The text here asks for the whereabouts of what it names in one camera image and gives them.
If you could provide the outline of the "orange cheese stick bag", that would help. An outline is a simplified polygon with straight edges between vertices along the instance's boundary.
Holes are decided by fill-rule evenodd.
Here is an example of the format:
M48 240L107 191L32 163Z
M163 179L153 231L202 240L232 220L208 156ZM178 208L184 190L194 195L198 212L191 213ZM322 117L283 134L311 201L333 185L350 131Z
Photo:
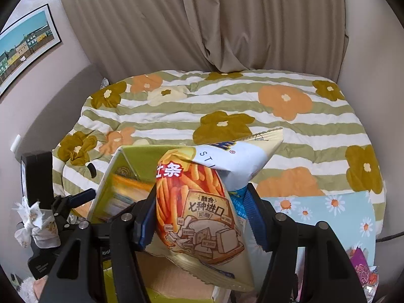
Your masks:
M166 151L156 170L157 224L146 251L204 283L252 291L244 224L231 195L246 189L283 139L277 128L242 140Z

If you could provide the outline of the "purple bread snack bag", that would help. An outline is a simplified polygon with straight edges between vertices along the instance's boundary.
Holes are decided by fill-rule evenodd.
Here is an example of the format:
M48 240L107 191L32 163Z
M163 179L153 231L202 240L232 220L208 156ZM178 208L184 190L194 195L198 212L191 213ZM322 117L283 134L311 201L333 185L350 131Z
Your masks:
M360 247L355 248L353 253L350 254L350 261L358 275L361 285L367 285L370 278L370 268Z

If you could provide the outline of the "white red shrimp flakes bag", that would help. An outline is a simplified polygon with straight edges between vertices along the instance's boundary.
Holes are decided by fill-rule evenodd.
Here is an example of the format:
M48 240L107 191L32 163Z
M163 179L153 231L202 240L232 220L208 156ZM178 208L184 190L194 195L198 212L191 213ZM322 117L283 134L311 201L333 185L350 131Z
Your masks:
M377 266L369 267L370 275L367 283L363 286L364 294L368 303L372 303L379 286L379 272Z

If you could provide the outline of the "green cardboard box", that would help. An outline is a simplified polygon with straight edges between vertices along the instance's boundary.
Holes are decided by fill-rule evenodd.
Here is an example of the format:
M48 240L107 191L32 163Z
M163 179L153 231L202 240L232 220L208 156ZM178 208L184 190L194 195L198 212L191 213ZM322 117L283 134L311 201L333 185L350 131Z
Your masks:
M95 224L147 199L156 183L158 161L173 145L122 146L104 172L87 218ZM136 253L139 279L150 302L227 302L231 291L207 285L160 254Z

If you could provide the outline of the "framed houses picture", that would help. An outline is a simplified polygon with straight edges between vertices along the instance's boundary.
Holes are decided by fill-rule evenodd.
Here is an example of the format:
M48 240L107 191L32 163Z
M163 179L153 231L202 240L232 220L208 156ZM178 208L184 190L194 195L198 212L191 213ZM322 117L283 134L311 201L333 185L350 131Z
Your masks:
M49 4L32 10L1 32L1 94L38 58L59 45Z

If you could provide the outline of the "beige curtain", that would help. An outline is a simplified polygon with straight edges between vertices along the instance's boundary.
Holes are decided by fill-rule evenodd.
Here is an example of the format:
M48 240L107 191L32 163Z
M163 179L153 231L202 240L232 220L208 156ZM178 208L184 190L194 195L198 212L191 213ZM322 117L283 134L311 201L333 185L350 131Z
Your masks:
M275 69L339 77L345 0L62 0L111 80L158 70Z

